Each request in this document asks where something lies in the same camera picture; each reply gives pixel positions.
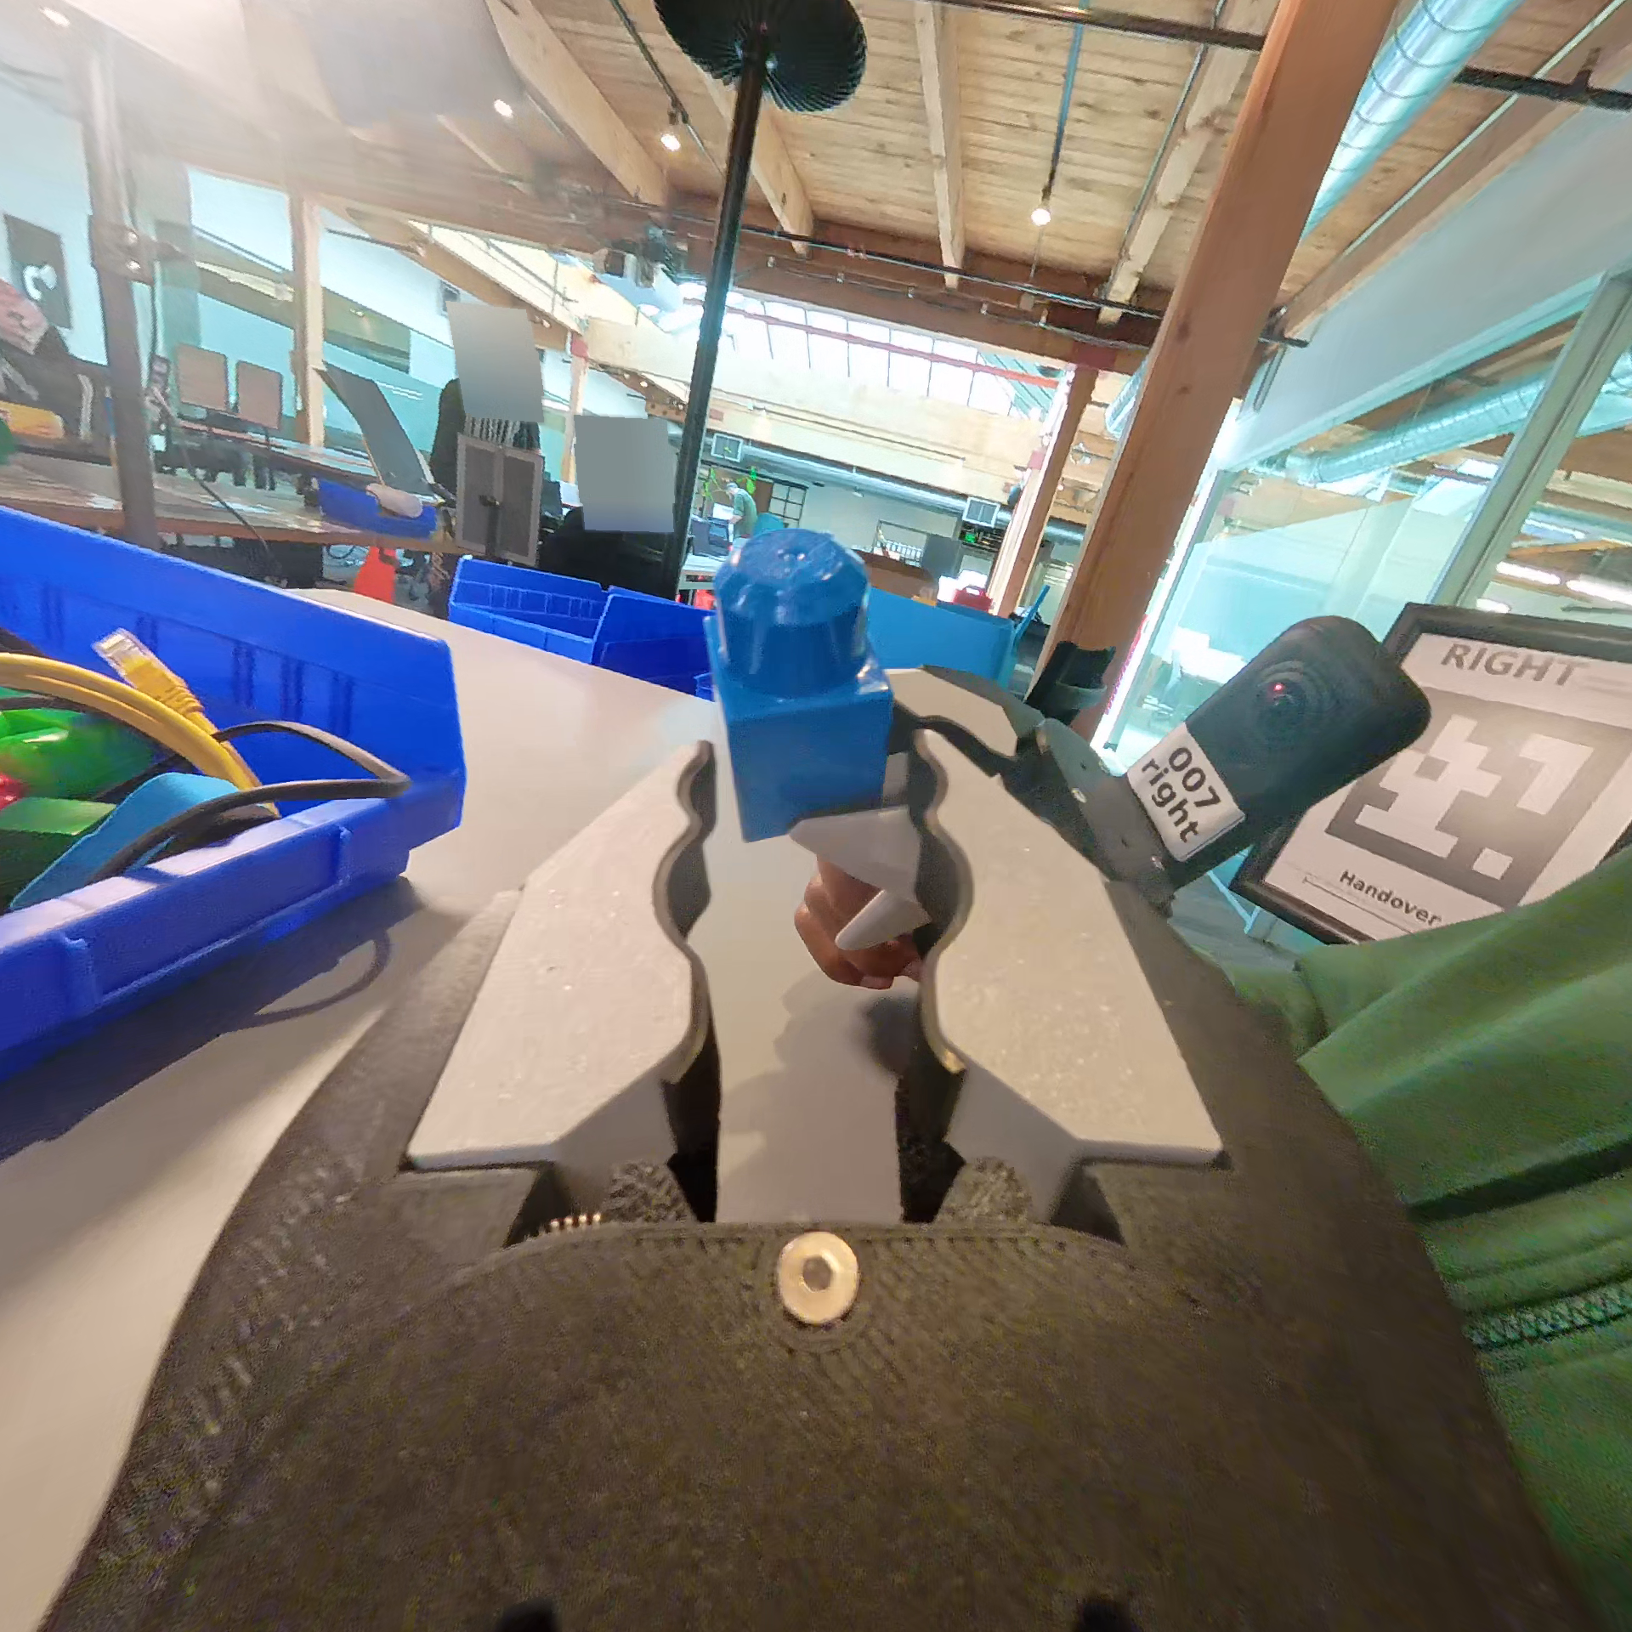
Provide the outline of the person's right hand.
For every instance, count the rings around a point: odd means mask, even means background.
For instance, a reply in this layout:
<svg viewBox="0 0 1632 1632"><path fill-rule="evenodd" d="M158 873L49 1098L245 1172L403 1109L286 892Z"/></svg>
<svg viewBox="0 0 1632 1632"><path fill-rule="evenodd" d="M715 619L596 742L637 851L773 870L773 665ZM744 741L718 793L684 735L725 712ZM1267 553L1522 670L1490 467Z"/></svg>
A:
<svg viewBox="0 0 1632 1632"><path fill-rule="evenodd" d="M839 933L873 902L876 888L852 877L829 860L817 860L795 908L792 925L823 975L847 989L888 992L895 982L918 982L923 959L912 937L895 937L868 951L847 952Z"/></svg>

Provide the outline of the blue plastic block with knob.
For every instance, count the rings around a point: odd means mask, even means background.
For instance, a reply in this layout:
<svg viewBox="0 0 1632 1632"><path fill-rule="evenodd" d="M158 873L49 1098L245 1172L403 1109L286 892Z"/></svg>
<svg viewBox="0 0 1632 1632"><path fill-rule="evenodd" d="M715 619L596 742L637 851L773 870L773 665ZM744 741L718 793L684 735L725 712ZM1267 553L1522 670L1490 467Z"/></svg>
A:
<svg viewBox="0 0 1632 1632"><path fill-rule="evenodd" d="M882 804L893 688L868 642L871 583L827 534L733 544L703 634L744 841Z"/></svg>

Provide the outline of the person's green jacket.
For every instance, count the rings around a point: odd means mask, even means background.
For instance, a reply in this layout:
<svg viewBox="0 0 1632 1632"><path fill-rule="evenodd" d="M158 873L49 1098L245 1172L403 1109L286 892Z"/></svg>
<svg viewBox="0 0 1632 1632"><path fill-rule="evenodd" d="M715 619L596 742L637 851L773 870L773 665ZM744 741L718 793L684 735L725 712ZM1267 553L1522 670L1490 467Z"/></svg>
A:
<svg viewBox="0 0 1632 1632"><path fill-rule="evenodd" d="M1411 1206L1524 1487L1583 1598L1630 1628L1630 1147Z"/></svg>

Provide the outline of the black metal stand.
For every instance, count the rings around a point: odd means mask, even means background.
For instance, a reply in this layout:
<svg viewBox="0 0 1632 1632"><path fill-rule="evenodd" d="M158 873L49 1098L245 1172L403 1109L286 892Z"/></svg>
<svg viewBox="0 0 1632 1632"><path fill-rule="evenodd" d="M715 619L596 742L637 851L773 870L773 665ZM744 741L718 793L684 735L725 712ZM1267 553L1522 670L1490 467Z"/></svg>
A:
<svg viewBox="0 0 1632 1632"><path fill-rule="evenodd" d="M145 417L145 364L133 286L145 271L131 224L120 170L120 129L109 38L93 36L77 57L77 109L89 184L89 243L103 317L114 471L128 542L156 549L158 515Z"/></svg>

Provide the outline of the slim wooden post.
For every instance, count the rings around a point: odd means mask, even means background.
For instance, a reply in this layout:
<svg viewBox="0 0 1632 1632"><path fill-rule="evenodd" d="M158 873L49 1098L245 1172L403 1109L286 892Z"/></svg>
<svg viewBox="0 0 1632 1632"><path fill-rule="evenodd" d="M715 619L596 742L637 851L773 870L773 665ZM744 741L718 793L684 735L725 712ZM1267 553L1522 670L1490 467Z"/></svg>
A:
<svg viewBox="0 0 1632 1632"><path fill-rule="evenodd" d="M999 618L1011 618L1023 600L1062 471L1071 464L1072 441L1084 409L1091 403L1095 380L1095 366L1075 364L1071 377L1062 379L1053 394L1038 448L1025 471L1017 503L1002 530L985 587L990 609Z"/></svg>

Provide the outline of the large blue plastic bin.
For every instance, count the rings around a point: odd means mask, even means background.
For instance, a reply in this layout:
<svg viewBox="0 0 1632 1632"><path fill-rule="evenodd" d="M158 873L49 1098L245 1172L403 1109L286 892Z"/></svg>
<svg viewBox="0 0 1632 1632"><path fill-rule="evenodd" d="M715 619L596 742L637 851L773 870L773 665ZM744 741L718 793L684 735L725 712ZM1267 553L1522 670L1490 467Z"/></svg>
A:
<svg viewBox="0 0 1632 1632"><path fill-rule="evenodd" d="M457 688L435 636L13 509L2 626L83 665L128 629L215 723L304 723L410 781L397 798L290 805L230 845L4 913L2 1075L391 882L460 825Z"/></svg>

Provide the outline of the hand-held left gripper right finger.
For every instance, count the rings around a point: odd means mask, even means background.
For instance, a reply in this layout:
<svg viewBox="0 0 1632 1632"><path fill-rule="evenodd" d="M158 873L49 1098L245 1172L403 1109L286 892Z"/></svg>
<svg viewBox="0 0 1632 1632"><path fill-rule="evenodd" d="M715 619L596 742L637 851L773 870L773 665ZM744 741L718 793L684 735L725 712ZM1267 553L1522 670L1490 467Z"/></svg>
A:
<svg viewBox="0 0 1632 1632"><path fill-rule="evenodd" d="M950 738L912 742L908 804L946 1142L1007 1169L1042 1225L1088 1165L1212 1166L1222 1135L1103 873Z"/></svg>

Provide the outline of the wooden support post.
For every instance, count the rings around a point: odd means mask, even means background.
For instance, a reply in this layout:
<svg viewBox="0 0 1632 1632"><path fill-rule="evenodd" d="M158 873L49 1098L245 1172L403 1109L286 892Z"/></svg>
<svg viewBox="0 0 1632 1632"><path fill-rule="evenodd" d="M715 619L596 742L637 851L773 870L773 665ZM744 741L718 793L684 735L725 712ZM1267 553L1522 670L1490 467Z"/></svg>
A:
<svg viewBox="0 0 1632 1632"><path fill-rule="evenodd" d="M1394 12L1394 2L1275 9L1050 625L1056 643L1128 657Z"/></svg>

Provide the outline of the wooden table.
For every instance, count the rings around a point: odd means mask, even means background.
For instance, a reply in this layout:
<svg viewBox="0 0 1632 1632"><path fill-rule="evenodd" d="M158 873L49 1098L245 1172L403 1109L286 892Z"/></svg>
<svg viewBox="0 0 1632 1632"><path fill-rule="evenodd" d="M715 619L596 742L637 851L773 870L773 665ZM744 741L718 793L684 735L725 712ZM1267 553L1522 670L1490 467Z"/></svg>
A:
<svg viewBox="0 0 1632 1632"><path fill-rule="evenodd" d="M154 513L162 535L244 537L320 548L442 548L439 537L395 537L357 528L307 506L300 495L156 475ZM2 506L92 534L125 535L118 478L110 467L20 454L2 466Z"/></svg>

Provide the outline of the light blue foam piece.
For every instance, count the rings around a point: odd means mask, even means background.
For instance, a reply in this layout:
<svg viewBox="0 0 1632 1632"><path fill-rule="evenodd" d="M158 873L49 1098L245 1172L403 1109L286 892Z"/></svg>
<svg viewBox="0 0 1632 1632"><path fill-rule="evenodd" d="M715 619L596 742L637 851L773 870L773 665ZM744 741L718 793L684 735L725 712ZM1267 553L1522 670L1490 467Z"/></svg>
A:
<svg viewBox="0 0 1632 1632"><path fill-rule="evenodd" d="M238 793L230 781L196 772L163 772L131 792L86 837L79 837L28 888L13 899L13 908L28 908L77 888L92 884L99 869L162 822L181 817L215 798Z"/></svg>

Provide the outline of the metal air duct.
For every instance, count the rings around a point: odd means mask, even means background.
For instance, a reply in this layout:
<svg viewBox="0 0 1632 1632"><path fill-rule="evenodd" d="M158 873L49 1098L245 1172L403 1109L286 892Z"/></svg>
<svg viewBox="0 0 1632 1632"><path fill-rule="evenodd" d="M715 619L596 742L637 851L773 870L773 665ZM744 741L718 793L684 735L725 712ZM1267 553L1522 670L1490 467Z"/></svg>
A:
<svg viewBox="0 0 1632 1632"><path fill-rule="evenodd" d="M1516 2L1411 2L1378 48L1339 138L1300 239L1310 239L1471 66L1516 9Z"/></svg>

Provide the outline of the small blue bin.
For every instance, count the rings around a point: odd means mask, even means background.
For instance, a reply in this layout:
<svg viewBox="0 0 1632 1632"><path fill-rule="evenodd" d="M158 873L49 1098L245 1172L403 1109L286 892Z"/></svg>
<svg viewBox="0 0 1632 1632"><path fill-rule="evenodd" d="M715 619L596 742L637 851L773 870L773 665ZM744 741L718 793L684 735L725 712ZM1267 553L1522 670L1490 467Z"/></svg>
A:
<svg viewBox="0 0 1632 1632"><path fill-rule="evenodd" d="M408 495L383 483L355 487L319 479L315 503L328 522L381 537L426 541L439 530L437 500Z"/></svg>
<svg viewBox="0 0 1632 1632"><path fill-rule="evenodd" d="M714 614L696 605L612 589L592 636L591 665L691 699L712 695L712 623Z"/></svg>
<svg viewBox="0 0 1632 1632"><path fill-rule="evenodd" d="M583 579L506 561L460 559L447 603L448 623L592 663L607 591Z"/></svg>

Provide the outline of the green plastic toy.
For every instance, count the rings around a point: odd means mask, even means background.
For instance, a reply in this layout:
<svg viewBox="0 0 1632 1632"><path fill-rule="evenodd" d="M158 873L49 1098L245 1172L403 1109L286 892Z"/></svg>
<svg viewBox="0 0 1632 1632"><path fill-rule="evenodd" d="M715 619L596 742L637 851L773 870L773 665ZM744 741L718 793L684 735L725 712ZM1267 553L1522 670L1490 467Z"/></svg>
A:
<svg viewBox="0 0 1632 1632"><path fill-rule="evenodd" d="M83 712L2 712L2 899L13 899L99 828L158 747Z"/></svg>

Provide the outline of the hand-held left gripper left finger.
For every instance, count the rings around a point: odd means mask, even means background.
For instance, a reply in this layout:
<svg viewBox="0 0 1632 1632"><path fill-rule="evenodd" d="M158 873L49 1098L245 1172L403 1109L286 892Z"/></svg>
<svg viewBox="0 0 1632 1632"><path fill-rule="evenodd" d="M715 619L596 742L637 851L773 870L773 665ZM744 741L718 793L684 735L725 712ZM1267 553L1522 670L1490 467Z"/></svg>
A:
<svg viewBox="0 0 1632 1632"><path fill-rule="evenodd" d="M677 747L529 875L408 1141L413 1172L541 1172L571 1212L610 1212L642 1169L683 1217L715 1217L721 1066L690 946L715 808L715 747Z"/></svg>

